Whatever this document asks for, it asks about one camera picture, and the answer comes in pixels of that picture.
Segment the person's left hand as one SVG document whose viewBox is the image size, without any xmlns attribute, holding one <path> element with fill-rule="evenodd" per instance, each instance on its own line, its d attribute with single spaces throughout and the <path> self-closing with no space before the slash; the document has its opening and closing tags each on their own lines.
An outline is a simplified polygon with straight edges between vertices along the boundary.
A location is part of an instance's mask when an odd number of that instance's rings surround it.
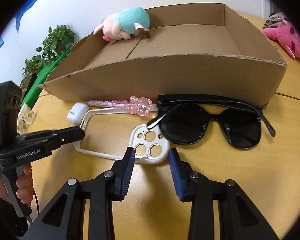
<svg viewBox="0 0 300 240">
<path fill-rule="evenodd" d="M 24 175 L 19 177 L 16 185 L 17 185 L 17 197 L 21 200 L 23 204 L 30 204 L 34 197 L 34 188 L 33 188 L 33 179 L 32 179 L 32 166 L 31 164 L 26 164 L 23 166 Z M 12 203 L 6 187 L 4 185 L 1 172 L 0 172 L 0 198 Z"/>
</svg>

